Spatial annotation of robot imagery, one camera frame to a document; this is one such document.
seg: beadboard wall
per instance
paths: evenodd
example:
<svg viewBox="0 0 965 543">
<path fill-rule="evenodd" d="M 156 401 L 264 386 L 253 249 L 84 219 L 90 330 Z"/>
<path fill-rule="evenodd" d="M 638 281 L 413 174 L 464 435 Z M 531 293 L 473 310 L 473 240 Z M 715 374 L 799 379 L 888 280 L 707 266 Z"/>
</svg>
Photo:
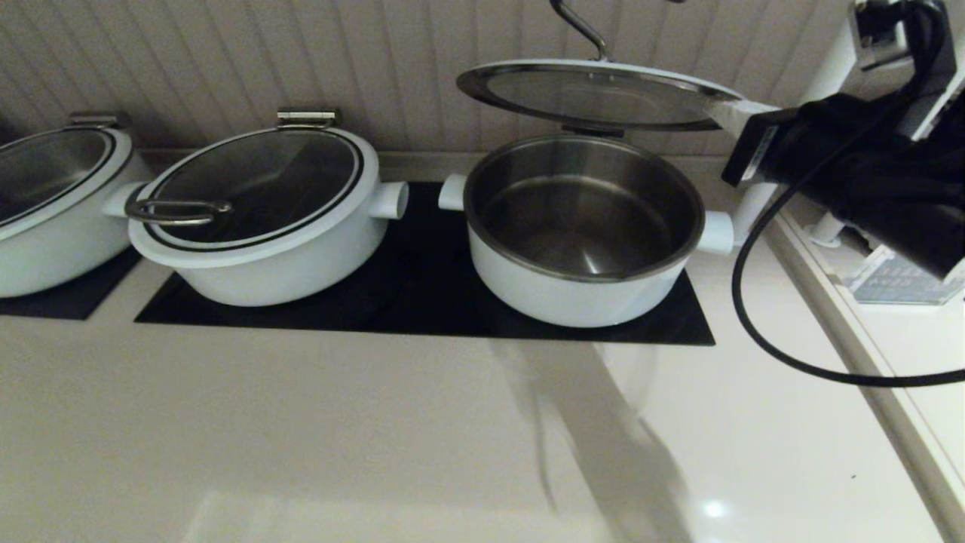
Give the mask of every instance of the beadboard wall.
<svg viewBox="0 0 965 543">
<path fill-rule="evenodd" d="M 690 73 L 793 105 L 850 0 L 571 0 L 624 63 Z M 120 108 L 146 147 L 200 147 L 338 105 L 385 151 L 485 151 L 557 129 L 477 105 L 455 78 L 520 57 L 590 58 L 545 0 L 2 0 L 0 124 L 60 126 Z M 721 133 L 635 134 L 719 155 Z"/>
</svg>

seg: black cooktop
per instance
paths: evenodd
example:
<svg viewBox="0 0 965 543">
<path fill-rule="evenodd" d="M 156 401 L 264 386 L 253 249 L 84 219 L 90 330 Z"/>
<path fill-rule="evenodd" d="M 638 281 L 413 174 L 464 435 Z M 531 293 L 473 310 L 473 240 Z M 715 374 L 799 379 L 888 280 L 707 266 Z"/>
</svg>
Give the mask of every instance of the black cooktop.
<svg viewBox="0 0 965 543">
<path fill-rule="evenodd" d="M 86 320 L 139 260 L 141 255 L 129 247 L 63 285 L 28 296 L 0 299 L 0 315 Z"/>
<path fill-rule="evenodd" d="M 392 221 L 372 258 L 318 294 L 268 307 L 233 307 L 204 298 L 174 274 L 136 322 L 714 345 L 686 272 L 649 313 L 613 327 L 559 327 L 512 309 L 490 293 L 476 275 L 469 256 L 465 216 L 437 209 L 440 186 L 410 184 L 405 218 Z"/>
</svg>

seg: white countertop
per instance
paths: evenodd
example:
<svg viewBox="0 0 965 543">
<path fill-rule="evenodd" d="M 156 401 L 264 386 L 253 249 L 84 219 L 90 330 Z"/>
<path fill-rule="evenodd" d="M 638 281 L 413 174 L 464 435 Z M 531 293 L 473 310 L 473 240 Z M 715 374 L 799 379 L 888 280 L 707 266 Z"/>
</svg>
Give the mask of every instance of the white countertop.
<svg viewBox="0 0 965 543">
<path fill-rule="evenodd" d="M 743 332 L 732 262 L 687 267 L 709 348 L 134 324 L 169 274 L 142 262 L 86 322 L 0 316 L 0 532 L 941 541 L 861 392 Z M 767 337 L 843 369 L 765 245 L 745 285 Z"/>
<path fill-rule="evenodd" d="M 792 217 L 799 224 L 814 224 L 823 210 L 807 200 L 796 199 Z M 813 248 L 826 261 L 836 284 L 854 275 L 865 262 L 867 242 L 852 231 L 842 232 L 843 243 Z M 965 365 L 965 303 L 961 293 L 941 306 L 858 303 L 846 288 L 840 290 L 848 308 L 858 318 L 888 366 L 898 375 L 937 373 Z M 948 456 L 958 485 L 965 488 L 965 384 L 910 388 L 928 430 Z"/>
</svg>

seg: metal hinge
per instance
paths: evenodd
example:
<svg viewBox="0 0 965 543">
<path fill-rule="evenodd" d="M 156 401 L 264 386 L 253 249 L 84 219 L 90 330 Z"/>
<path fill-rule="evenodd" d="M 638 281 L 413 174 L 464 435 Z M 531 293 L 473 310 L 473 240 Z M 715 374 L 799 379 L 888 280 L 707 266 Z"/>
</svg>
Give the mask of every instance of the metal hinge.
<svg viewBox="0 0 965 543">
<path fill-rule="evenodd" d="M 123 111 L 75 111 L 70 114 L 68 128 L 126 129 L 131 124 L 130 115 Z"/>
<path fill-rule="evenodd" d="M 280 129 L 328 129 L 342 123 L 342 110 L 338 107 L 280 107 Z"/>
</svg>

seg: metal lid handle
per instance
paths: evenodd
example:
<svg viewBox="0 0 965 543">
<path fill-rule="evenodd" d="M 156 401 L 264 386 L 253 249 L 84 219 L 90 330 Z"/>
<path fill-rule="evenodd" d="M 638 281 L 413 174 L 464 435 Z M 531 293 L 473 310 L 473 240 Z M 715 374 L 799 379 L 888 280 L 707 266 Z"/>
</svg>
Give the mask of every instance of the metal lid handle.
<svg viewBox="0 0 965 543">
<path fill-rule="evenodd" d="M 148 211 L 153 206 L 167 206 L 174 208 L 202 208 L 211 211 L 207 214 L 156 214 Z M 223 200 L 206 202 L 204 200 L 137 200 L 129 202 L 124 207 L 128 218 L 159 226 L 201 226 L 214 220 L 214 214 L 223 214 L 232 210 L 232 203 Z"/>
<path fill-rule="evenodd" d="M 596 60 L 600 62 L 610 62 L 610 50 L 607 47 L 606 40 L 603 39 L 603 35 L 596 32 L 596 29 L 590 26 L 589 22 L 584 20 L 583 17 L 576 14 L 576 12 L 568 5 L 563 3 L 563 0 L 549 0 L 550 6 L 553 6 L 553 11 L 555 11 L 560 17 L 566 21 L 569 26 L 576 29 L 577 32 L 583 35 L 584 38 L 590 40 L 593 45 L 596 46 L 597 57 Z"/>
</svg>

